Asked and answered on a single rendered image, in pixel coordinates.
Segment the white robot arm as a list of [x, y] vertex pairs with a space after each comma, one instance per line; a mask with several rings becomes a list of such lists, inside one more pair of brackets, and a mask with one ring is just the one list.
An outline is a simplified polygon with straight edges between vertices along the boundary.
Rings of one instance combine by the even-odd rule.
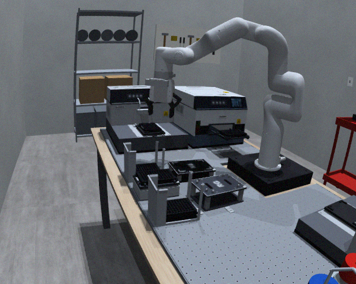
[[[232, 43], [240, 38], [253, 41], [268, 49], [268, 87], [278, 93], [290, 95], [267, 95], [264, 99], [264, 123], [259, 157], [254, 165], [266, 171], [281, 169], [281, 145], [284, 126], [281, 121], [300, 121], [303, 113], [304, 78], [299, 73], [288, 72], [288, 45], [276, 29], [233, 18], [206, 32], [201, 39], [183, 48], [158, 47], [155, 52], [154, 78], [145, 79], [145, 86], [168, 87], [175, 77], [173, 64], [187, 65]], [[158, 79], [159, 78], [159, 79]]]

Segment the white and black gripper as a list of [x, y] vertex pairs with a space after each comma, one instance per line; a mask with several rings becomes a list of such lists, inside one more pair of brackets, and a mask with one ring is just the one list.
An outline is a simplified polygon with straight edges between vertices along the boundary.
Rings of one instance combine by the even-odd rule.
[[[149, 115], [153, 114], [153, 103], [154, 102], [161, 102], [161, 103], [167, 103], [171, 107], [169, 109], [169, 118], [172, 118], [174, 116], [174, 109], [179, 103], [181, 102], [181, 98], [175, 94], [175, 83], [174, 79], [168, 79], [169, 81], [169, 86], [168, 87], [160, 87], [160, 86], [150, 86], [150, 93], [146, 93], [143, 95], [143, 98], [145, 102], [148, 105], [148, 113]], [[147, 96], [149, 95], [149, 99]], [[174, 100], [176, 99], [177, 102], [174, 103], [172, 100], [174, 97]]]

